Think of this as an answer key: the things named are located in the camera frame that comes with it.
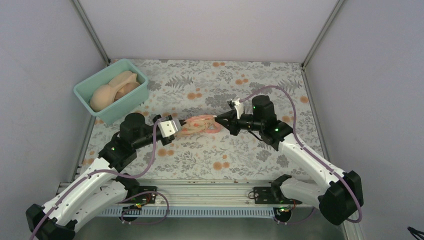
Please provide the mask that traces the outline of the pink mesh laundry bag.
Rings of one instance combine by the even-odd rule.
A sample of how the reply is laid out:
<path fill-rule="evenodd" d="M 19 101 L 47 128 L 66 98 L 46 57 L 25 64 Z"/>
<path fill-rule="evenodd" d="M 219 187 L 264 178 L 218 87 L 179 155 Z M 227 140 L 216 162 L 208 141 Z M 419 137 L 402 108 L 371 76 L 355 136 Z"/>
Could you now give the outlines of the pink mesh laundry bag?
<path fill-rule="evenodd" d="M 181 131 L 176 133 L 177 137 L 185 137 L 195 134 L 216 134 L 222 130 L 222 126 L 215 121 L 215 115 L 198 115 L 184 120 Z"/>

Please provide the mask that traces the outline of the teal plastic bin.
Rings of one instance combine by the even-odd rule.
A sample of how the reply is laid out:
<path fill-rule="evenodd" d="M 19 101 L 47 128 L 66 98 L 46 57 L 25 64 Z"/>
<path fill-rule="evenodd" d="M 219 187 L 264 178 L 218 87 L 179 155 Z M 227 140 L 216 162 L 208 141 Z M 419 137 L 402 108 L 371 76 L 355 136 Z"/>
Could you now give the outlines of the teal plastic bin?
<path fill-rule="evenodd" d="M 111 125 L 149 98 L 148 84 L 130 60 L 120 59 L 78 83 L 73 92 L 92 116 Z"/>

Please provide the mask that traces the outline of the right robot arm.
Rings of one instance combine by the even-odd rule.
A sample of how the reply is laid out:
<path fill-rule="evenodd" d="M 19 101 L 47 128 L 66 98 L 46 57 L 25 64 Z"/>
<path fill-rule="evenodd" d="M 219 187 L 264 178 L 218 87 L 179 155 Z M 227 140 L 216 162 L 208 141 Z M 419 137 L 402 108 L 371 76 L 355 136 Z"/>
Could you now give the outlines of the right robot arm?
<path fill-rule="evenodd" d="M 346 172 L 309 150 L 294 129 L 278 120 L 273 102 L 267 95 L 252 99 L 252 113 L 244 111 L 239 99 L 228 102 L 231 110 L 216 116 L 215 121 L 237 136 L 246 130 L 266 145 L 295 161 L 314 180 L 306 183 L 284 174 L 271 183 L 271 198 L 278 204 L 288 199 L 313 206 L 333 225 L 348 221 L 364 204 L 362 180 L 355 172 Z"/>

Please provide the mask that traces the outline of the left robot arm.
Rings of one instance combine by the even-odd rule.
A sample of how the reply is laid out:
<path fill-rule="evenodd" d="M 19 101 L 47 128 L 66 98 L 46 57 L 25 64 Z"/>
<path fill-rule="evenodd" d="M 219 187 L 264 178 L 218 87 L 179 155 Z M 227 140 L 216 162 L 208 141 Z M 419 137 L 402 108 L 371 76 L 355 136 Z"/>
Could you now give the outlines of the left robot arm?
<path fill-rule="evenodd" d="M 77 231 L 104 209 L 116 203 L 131 203 L 139 197 L 138 179 L 155 161 L 157 142 L 167 145 L 185 125 L 171 115 L 157 115 L 146 124 L 141 113 L 130 113 L 92 164 L 64 191 L 43 205 L 33 204 L 25 212 L 30 239 L 72 240 Z M 143 171 L 131 175 L 123 170 L 137 157 L 137 150 L 152 145 Z"/>

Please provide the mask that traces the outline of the beige bra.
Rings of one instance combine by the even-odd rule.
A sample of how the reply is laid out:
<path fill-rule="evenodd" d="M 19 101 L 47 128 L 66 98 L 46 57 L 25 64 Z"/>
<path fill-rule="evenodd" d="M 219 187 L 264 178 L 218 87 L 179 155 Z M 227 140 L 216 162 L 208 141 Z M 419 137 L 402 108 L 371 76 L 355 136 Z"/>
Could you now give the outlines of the beige bra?
<path fill-rule="evenodd" d="M 129 70 L 118 74 L 109 83 L 101 85 L 94 91 L 89 106 L 95 112 L 102 111 L 139 87 L 141 84 L 137 82 L 137 76 Z"/>

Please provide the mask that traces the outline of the floral table mat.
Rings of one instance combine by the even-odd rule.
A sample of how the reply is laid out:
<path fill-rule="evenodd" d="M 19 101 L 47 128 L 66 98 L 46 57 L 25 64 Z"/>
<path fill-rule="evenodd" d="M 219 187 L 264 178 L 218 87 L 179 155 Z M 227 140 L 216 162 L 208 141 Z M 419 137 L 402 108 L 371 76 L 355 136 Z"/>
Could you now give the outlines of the floral table mat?
<path fill-rule="evenodd" d="M 299 63 L 133 59 L 149 79 L 148 99 L 135 108 L 152 124 L 156 115 L 180 120 L 220 115 L 228 100 L 256 90 L 270 97 L 279 120 L 295 126 L 297 135 L 322 154 Z M 156 149 L 146 146 L 126 168 L 148 180 L 274 180 L 288 174 L 310 181 L 305 170 L 281 152 L 242 130 L 237 136 L 218 133 L 178 135 Z"/>

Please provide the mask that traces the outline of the aluminium rail frame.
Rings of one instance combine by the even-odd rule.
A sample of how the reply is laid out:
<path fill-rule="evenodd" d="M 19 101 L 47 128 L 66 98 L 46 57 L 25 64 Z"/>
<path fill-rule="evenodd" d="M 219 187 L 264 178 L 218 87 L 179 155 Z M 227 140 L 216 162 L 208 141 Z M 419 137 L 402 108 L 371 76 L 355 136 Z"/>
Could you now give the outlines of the aluminium rail frame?
<path fill-rule="evenodd" d="M 251 207 L 280 206 L 287 204 L 255 204 L 254 187 L 271 187 L 270 180 L 141 180 L 123 178 L 120 181 L 109 180 L 101 183 L 94 178 L 86 179 L 80 184 L 75 182 L 62 189 L 53 204 L 59 207 L 80 209 L 88 200 L 99 197 L 101 200 L 112 200 L 118 204 L 127 195 L 127 191 L 140 186 L 156 186 L 153 206 L 172 207 Z"/>

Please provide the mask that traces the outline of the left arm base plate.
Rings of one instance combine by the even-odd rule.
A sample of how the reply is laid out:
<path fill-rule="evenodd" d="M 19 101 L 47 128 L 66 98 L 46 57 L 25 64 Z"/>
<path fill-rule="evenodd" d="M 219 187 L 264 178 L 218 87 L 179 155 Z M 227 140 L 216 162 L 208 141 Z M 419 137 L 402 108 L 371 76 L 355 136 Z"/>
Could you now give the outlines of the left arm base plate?
<path fill-rule="evenodd" d="M 118 204 L 154 204 L 156 201 L 156 186 L 138 186 L 127 191 L 125 198 Z"/>

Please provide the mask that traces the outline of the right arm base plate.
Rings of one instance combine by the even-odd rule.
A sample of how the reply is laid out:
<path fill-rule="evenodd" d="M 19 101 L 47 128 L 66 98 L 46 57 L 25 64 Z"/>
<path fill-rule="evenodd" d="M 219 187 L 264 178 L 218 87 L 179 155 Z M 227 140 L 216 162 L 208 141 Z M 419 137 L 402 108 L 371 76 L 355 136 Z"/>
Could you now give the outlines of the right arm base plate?
<path fill-rule="evenodd" d="M 285 197 L 276 197 L 273 194 L 271 187 L 256 186 L 253 188 L 252 192 L 253 192 L 253 200 L 256 205 L 302 204 L 301 201 L 296 201 L 296 200 L 285 198 Z"/>

